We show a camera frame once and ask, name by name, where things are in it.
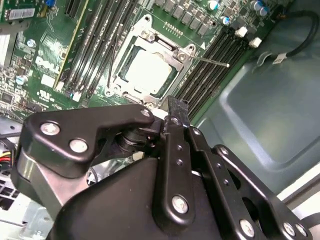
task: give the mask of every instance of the red wire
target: red wire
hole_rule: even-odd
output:
[[[0,158],[0,163],[1,162],[7,162],[7,161],[10,162],[10,157],[2,157],[2,158]]]

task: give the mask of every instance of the white sticker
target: white sticker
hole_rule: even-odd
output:
[[[13,9],[10,11],[9,20],[26,19],[35,15],[35,8]]]
[[[41,84],[46,85],[50,88],[53,88],[53,86],[55,85],[55,81],[56,80],[54,78],[43,74],[42,79],[41,79]]]
[[[278,55],[278,57],[274,60],[274,62],[272,64],[280,64],[285,59],[287,59],[287,53],[281,53]]]

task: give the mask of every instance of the motherboard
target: motherboard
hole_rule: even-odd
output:
[[[291,1],[0,2],[0,22],[28,21],[24,31],[0,35],[0,111],[22,122],[42,111],[130,103],[153,109],[169,95],[189,103],[192,119]]]

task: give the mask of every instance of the yellow wire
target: yellow wire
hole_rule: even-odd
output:
[[[0,155],[0,159],[3,158],[3,157],[6,157],[8,155],[10,155],[11,153],[10,152],[5,152],[3,154]]]

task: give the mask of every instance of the silver screw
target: silver screw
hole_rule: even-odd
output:
[[[172,118],[171,118],[171,121],[172,121],[174,124],[176,124],[176,125],[179,125],[179,124],[180,124],[180,123],[179,123],[179,120],[176,119],[175,117],[172,117]]]
[[[287,222],[283,224],[285,231],[292,237],[296,235],[294,228]]]
[[[201,135],[201,132],[198,129],[194,128],[193,131],[194,131],[195,134]]]
[[[81,139],[74,139],[69,143],[69,146],[71,148],[72,151],[78,153],[78,154],[82,154],[85,151],[88,150],[88,145],[86,144],[85,141],[81,140]]]
[[[225,149],[224,147],[221,147],[220,150],[224,155],[228,155],[228,153],[229,153],[228,150]]]
[[[306,230],[304,229],[303,226],[301,226],[300,224],[296,224],[295,225],[296,229],[298,229],[298,231],[303,235],[303,236],[308,236]]]
[[[150,113],[149,113],[149,111],[146,110],[146,109],[141,110],[141,113],[142,113],[143,115],[145,115],[146,117],[150,117]]]
[[[248,222],[245,219],[240,220],[240,226],[243,230],[243,232],[245,233],[245,235],[247,235],[250,238],[253,238],[255,236],[255,230],[252,227],[252,225],[250,224],[250,222]]]
[[[174,196],[172,198],[172,205],[174,209],[180,214],[185,214],[188,212],[188,204],[186,200],[184,200],[180,196]]]
[[[46,122],[40,126],[41,132],[45,135],[54,136],[60,133],[60,127],[53,122]]]
[[[185,60],[187,59],[187,54],[185,54],[185,53],[183,53],[183,52],[180,52],[180,53],[178,54],[178,59],[179,59],[181,62],[185,61]]]

